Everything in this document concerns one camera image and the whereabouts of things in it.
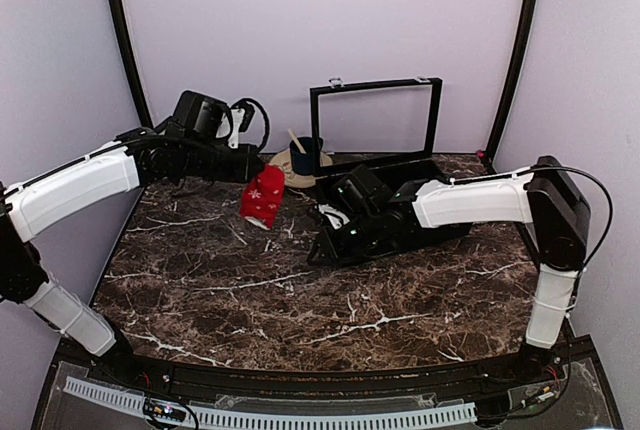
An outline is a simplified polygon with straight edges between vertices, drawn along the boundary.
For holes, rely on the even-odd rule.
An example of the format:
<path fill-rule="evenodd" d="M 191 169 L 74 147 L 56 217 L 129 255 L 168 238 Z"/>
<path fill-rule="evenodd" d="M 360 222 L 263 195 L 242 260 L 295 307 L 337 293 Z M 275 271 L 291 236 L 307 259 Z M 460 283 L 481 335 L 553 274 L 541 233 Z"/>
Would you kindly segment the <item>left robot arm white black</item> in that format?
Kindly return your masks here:
<path fill-rule="evenodd" d="M 264 170 L 254 145 L 236 148 L 140 128 L 92 153 L 1 191 L 1 297 L 23 304 L 88 353 L 120 386 L 141 377 L 127 342 L 99 313 L 47 272 L 33 239 L 100 201 L 158 181 L 186 177 L 247 183 Z"/>

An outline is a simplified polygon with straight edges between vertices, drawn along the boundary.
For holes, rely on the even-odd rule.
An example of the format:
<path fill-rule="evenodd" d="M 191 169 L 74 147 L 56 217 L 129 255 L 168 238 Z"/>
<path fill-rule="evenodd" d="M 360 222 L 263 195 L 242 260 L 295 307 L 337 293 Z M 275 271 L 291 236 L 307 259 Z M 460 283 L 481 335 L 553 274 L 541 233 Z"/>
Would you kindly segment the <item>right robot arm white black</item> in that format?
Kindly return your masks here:
<path fill-rule="evenodd" d="M 464 235 L 471 225 L 532 225 L 539 277 L 525 333 L 527 348 L 510 363 L 521 384 L 549 366 L 551 349 L 574 305 L 587 265 L 590 206 L 557 159 L 512 172 L 459 179 L 436 172 L 392 189 L 365 165 L 331 188 L 338 204 L 325 211 L 326 226 L 308 255 L 311 264 L 347 266 L 436 245 Z"/>

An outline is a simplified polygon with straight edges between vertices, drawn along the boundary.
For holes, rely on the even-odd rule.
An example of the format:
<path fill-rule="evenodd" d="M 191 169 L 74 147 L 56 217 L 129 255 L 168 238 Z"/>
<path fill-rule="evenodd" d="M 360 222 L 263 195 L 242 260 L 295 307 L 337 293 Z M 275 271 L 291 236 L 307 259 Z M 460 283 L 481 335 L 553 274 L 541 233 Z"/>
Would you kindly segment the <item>red Santa Christmas sock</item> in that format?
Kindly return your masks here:
<path fill-rule="evenodd" d="M 283 200 L 285 174 L 276 166 L 266 165 L 245 188 L 239 214 L 259 228 L 270 230 Z"/>

